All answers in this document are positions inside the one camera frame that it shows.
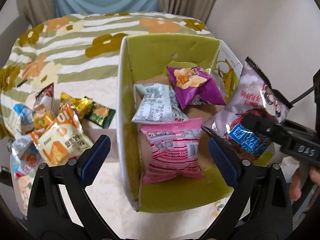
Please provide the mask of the person's right hand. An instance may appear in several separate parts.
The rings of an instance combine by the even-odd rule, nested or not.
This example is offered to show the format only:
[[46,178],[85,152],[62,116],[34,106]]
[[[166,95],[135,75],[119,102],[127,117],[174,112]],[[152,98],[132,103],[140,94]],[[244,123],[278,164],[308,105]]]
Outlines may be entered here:
[[[309,172],[309,176],[311,181],[313,181],[315,184],[319,185],[320,184],[320,172],[319,172],[319,168],[318,167],[314,167],[312,166]],[[300,172],[299,172],[299,168],[296,169],[295,173],[292,176],[292,180],[291,180],[291,185],[289,188],[289,195],[290,195],[290,199],[292,201],[297,201],[301,195],[301,179],[300,179]]]

